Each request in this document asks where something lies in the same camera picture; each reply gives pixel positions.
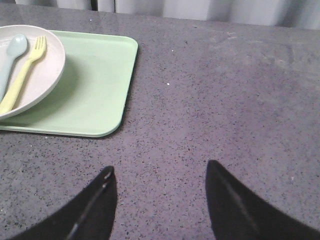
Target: plastic spoon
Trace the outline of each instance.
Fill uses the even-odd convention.
[[[4,98],[14,60],[25,53],[27,50],[27,45],[28,44],[25,35],[17,34],[10,41],[9,46],[6,49],[7,60],[0,71],[0,102]]]

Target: curtain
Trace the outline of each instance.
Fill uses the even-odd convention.
[[[165,18],[320,29],[320,0],[0,0]]]

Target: tray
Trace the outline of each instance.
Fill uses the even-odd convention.
[[[65,48],[65,67],[53,91],[0,130],[103,137],[121,123],[138,44],[125,36],[53,32]]]

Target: gray speckled countertop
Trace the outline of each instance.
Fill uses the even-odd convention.
[[[0,26],[139,44],[122,124],[102,139],[0,132],[0,239],[113,165],[111,239],[214,239],[208,160],[320,230],[320,31],[0,3]]]

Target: fork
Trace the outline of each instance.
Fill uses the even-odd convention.
[[[47,48],[46,37],[45,36],[37,37],[29,57],[23,64],[20,72],[18,73],[17,77],[15,78],[12,85],[9,87],[2,102],[0,103],[0,114],[4,114],[12,110],[12,108],[14,107],[18,99],[19,93],[24,84],[24,81],[29,69],[31,68],[32,64],[36,60],[40,59],[44,55],[46,48]]]

